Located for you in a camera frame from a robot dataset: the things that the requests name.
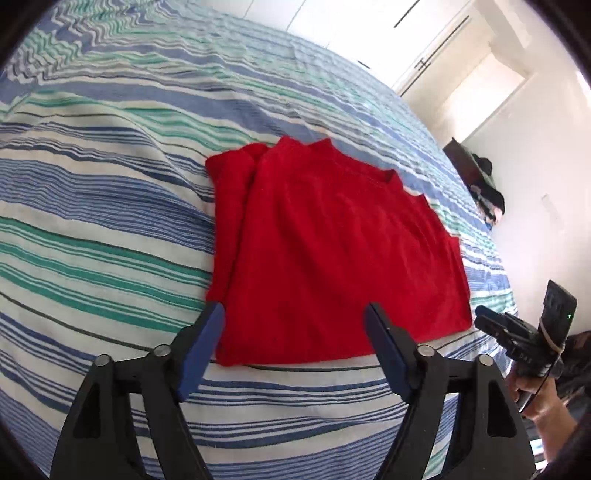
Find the person's right forearm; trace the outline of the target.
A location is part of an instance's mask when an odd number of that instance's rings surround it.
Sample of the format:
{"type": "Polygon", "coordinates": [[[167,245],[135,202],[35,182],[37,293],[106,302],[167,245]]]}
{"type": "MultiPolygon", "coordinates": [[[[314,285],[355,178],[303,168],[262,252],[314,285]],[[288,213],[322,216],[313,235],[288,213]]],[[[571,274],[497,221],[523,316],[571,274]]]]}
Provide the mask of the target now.
{"type": "Polygon", "coordinates": [[[548,463],[557,458],[578,424],[561,400],[547,407],[535,418],[534,423],[542,440],[544,457],[548,463]]]}

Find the person's right hand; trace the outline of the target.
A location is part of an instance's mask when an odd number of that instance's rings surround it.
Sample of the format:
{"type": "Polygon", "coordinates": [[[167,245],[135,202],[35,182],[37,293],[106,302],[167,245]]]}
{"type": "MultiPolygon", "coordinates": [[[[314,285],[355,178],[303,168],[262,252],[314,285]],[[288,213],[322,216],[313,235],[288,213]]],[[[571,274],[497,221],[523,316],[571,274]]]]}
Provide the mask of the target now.
{"type": "Polygon", "coordinates": [[[531,395],[526,402],[523,415],[533,422],[553,402],[561,400],[557,394],[555,379],[551,376],[520,376],[517,374],[517,369],[513,368],[506,377],[506,381],[515,400],[518,400],[522,394],[531,395]]]}

